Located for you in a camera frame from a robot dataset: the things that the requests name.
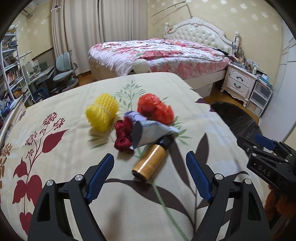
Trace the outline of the beige curtains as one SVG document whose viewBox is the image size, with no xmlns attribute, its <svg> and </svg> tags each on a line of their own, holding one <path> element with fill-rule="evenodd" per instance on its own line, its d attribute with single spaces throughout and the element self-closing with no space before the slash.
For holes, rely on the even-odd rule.
<svg viewBox="0 0 296 241">
<path fill-rule="evenodd" d="M 92 46 L 147 39 L 147 1 L 53 1 L 51 15 L 55 56 L 71 51 L 77 74 L 90 71 Z"/>
</svg>

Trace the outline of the gold bottle black cap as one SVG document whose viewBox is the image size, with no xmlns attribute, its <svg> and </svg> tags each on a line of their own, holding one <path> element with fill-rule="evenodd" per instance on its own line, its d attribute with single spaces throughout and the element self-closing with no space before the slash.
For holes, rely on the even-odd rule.
<svg viewBox="0 0 296 241">
<path fill-rule="evenodd" d="M 172 135 L 158 139 L 133 168 L 133 176 L 142 182 L 148 181 L 167 155 L 167 149 L 173 140 Z"/>
</svg>

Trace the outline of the orange-red plastic bag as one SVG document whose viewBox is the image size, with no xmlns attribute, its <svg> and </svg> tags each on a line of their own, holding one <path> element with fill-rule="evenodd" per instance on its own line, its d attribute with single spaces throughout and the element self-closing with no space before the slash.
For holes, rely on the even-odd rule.
<svg viewBox="0 0 296 241">
<path fill-rule="evenodd" d="M 164 104 L 156 95 L 148 93 L 138 99 L 137 111 L 150 120 L 165 125 L 174 122 L 175 115 L 170 105 Z"/>
</svg>

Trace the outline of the white nightstand with drawers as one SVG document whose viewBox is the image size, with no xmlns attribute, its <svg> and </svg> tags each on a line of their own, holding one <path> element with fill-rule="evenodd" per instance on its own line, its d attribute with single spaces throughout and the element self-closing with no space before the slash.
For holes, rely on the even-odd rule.
<svg viewBox="0 0 296 241">
<path fill-rule="evenodd" d="M 226 91 L 232 98 L 242 101 L 243 106 L 246 107 L 256 81 L 256 75 L 229 63 L 220 92 Z"/>
</svg>

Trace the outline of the white tufted headboard bed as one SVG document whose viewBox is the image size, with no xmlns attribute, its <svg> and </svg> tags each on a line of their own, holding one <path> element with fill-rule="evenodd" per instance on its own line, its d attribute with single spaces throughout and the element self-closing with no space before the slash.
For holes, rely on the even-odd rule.
<svg viewBox="0 0 296 241">
<path fill-rule="evenodd" d="M 211 47 L 222 52 L 229 60 L 234 57 L 235 51 L 239 47 L 240 35 L 238 32 L 234 35 L 234 40 L 231 41 L 225 37 L 225 34 L 218 27 L 202 20 L 198 17 L 192 17 L 177 25 L 170 26 L 165 24 L 164 36 L 162 39 L 182 40 L 192 43 L 198 43 L 205 47 Z M 111 72 L 101 65 L 90 63 L 88 60 L 91 74 L 96 80 L 104 80 L 118 77 L 114 72 Z M 140 60 L 134 66 L 131 74 L 148 73 L 149 66 L 147 61 Z M 201 95 L 201 97 L 208 97 L 212 90 L 213 84 L 222 80 L 226 75 L 226 68 L 200 77 L 183 79 L 185 83 L 189 84 L 193 90 Z"/>
</svg>

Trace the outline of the pink floral quilt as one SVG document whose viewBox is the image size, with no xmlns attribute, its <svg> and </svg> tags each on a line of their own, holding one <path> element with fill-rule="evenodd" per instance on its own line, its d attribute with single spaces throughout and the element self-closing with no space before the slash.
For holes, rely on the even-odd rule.
<svg viewBox="0 0 296 241">
<path fill-rule="evenodd" d="M 190 79 L 225 69 L 230 60 L 222 52 L 198 43 L 152 38 L 104 42 L 92 46 L 89 61 L 126 76 L 140 60 L 147 61 L 151 72 L 170 72 Z"/>
</svg>

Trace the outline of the yellow foam net bundle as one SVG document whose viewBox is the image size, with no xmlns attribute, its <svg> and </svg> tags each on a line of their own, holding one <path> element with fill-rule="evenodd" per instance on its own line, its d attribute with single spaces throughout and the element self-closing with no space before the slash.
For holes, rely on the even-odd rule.
<svg viewBox="0 0 296 241">
<path fill-rule="evenodd" d="M 85 109 L 85 115 L 91 126 L 98 132 L 105 132 L 119 111 L 119 103 L 108 93 L 103 93 Z"/>
</svg>

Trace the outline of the white bookshelf with books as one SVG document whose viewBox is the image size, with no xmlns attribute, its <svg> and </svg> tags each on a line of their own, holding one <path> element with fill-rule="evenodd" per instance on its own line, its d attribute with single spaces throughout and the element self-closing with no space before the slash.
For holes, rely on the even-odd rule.
<svg viewBox="0 0 296 241">
<path fill-rule="evenodd" d="M 25 107 L 34 104 L 30 88 L 25 80 L 18 51 L 18 25 L 12 25 L 1 40 L 1 78 L 10 99 L 21 98 Z"/>
</svg>

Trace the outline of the plastic drawer storage unit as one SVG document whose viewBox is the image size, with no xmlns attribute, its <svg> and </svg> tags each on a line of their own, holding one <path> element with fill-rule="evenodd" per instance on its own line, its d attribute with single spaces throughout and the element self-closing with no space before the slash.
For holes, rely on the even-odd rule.
<svg viewBox="0 0 296 241">
<path fill-rule="evenodd" d="M 271 88 L 257 80 L 246 108 L 260 118 L 272 96 L 272 93 L 273 91 Z"/>
</svg>

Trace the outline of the floral bed sheet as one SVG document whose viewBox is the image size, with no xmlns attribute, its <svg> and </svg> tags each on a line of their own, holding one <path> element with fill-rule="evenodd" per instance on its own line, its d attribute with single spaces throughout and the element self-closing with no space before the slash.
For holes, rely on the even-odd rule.
<svg viewBox="0 0 296 241">
<path fill-rule="evenodd" d="M 116 119 L 136 110 L 140 96 L 156 95 L 174 114 L 178 129 L 165 159 L 146 183 L 132 169 L 147 151 L 121 153 L 116 132 L 95 131 L 85 109 L 103 93 L 120 105 Z M 267 185 L 247 170 L 247 156 L 236 137 L 198 93 L 179 76 L 149 73 L 97 81 L 31 106 L 11 129 L 1 153 L 1 210 L 12 229 L 26 240 L 37 199 L 45 183 L 71 180 L 107 154 L 115 164 L 91 211 L 108 240 L 190 240 L 206 212 L 187 170 L 194 151 L 215 173 L 250 178 L 262 201 Z"/>
</svg>

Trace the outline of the white blue paper packet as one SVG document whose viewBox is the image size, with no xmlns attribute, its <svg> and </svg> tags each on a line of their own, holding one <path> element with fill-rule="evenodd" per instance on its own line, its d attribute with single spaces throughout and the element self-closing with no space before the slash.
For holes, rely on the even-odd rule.
<svg viewBox="0 0 296 241">
<path fill-rule="evenodd" d="M 153 143 L 163 136 L 178 133 L 174 126 L 168 126 L 155 120 L 148 120 L 137 111 L 127 111 L 124 118 L 132 121 L 132 145 L 131 150 Z"/>
</svg>

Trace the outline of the grey-blue desk chair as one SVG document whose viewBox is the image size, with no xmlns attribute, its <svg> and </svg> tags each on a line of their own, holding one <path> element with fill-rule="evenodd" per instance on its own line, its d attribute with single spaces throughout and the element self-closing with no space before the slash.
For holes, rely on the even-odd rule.
<svg viewBox="0 0 296 241">
<path fill-rule="evenodd" d="M 79 83 L 75 74 L 78 65 L 72 62 L 71 55 L 72 50 L 69 50 L 59 55 L 56 59 L 56 70 L 58 74 L 53 78 L 53 81 L 59 83 L 56 90 L 57 93 L 71 90 Z"/>
</svg>

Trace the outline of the black trash bag bin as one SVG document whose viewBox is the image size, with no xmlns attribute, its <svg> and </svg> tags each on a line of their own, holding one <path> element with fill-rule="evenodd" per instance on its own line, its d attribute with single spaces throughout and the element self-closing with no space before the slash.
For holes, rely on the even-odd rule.
<svg viewBox="0 0 296 241">
<path fill-rule="evenodd" d="M 240 107 L 224 101 L 215 101 L 211 104 L 213 109 L 226 123 L 236 138 L 244 137 L 255 142 L 255 135 L 262 131 L 255 120 Z"/>
</svg>

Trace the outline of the white study desk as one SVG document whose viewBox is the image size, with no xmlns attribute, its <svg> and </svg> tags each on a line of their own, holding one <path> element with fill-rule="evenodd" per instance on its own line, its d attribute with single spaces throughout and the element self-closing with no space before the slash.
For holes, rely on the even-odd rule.
<svg viewBox="0 0 296 241">
<path fill-rule="evenodd" d="M 40 73 L 29 76 L 28 79 L 26 80 L 26 84 L 27 85 L 31 85 L 31 84 L 39 85 L 39 84 L 43 83 L 44 81 L 46 81 L 47 79 L 49 79 L 52 76 L 52 74 L 54 73 L 54 71 L 55 71 L 55 67 L 52 66 Z"/>
</svg>

